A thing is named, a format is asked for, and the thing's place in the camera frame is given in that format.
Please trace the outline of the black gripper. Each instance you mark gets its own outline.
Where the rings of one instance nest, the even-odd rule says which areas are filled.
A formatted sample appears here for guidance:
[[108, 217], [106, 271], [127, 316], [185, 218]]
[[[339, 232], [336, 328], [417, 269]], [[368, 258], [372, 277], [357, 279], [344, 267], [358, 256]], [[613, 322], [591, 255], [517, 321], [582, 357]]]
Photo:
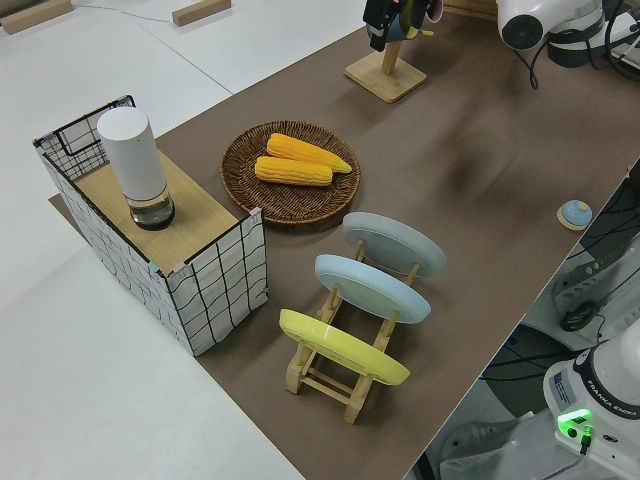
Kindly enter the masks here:
[[374, 50], [384, 50], [387, 43], [390, 25], [400, 9], [400, 2], [395, 0], [367, 0], [363, 21], [370, 27], [370, 47]]

